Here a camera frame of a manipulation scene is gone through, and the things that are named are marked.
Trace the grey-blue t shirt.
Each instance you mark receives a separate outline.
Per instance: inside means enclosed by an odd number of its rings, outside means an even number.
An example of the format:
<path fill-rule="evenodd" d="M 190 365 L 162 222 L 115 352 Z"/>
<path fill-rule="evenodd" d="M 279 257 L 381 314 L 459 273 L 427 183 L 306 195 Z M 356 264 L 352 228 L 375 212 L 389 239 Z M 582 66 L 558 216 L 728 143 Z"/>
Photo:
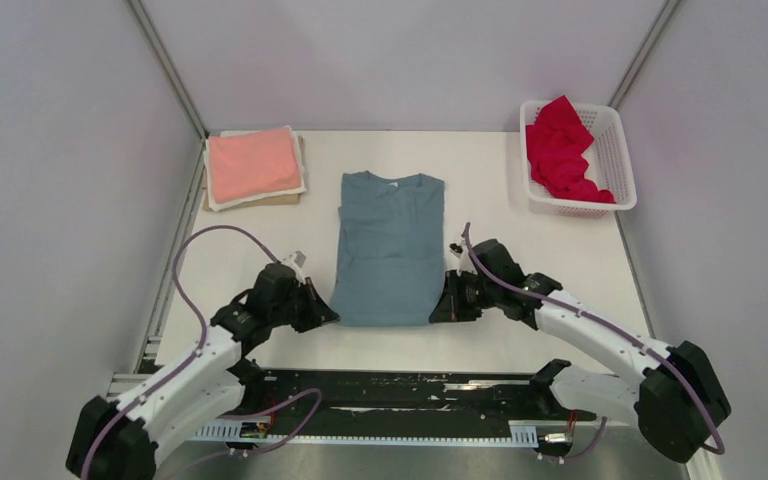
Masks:
<path fill-rule="evenodd" d="M 419 327 L 441 296 L 445 184 L 425 174 L 342 177 L 330 305 L 346 327 Z"/>

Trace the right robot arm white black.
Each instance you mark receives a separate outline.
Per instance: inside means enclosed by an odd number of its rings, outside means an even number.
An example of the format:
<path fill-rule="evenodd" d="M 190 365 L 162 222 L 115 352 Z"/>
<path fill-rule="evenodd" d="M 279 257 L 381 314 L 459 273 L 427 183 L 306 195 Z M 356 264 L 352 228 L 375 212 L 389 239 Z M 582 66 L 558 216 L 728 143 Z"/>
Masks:
<path fill-rule="evenodd" d="M 594 413 L 638 429 L 658 453 L 688 462 L 698 451 L 721 455 L 718 428 L 732 412 L 705 351 L 638 334 L 588 310 L 562 284 L 526 274 L 496 239 L 453 243 L 459 265 L 445 274 L 432 323 L 478 320 L 492 308 L 563 340 L 605 367 L 595 373 L 562 359 L 534 377 L 531 403 L 544 417 L 565 409 Z"/>

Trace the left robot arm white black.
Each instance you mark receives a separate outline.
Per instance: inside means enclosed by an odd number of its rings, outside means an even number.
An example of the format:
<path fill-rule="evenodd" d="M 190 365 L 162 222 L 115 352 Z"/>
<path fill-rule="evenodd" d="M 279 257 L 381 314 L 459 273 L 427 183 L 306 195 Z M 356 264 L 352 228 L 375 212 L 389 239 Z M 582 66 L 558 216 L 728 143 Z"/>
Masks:
<path fill-rule="evenodd" d="M 80 479 L 151 479 L 182 443 L 220 415 L 257 412 L 265 373 L 247 354 L 273 329 L 304 333 L 339 316 L 311 279 L 269 263 L 252 288 L 222 306 L 192 350 L 114 400 L 96 396 L 81 409 L 65 466 Z"/>

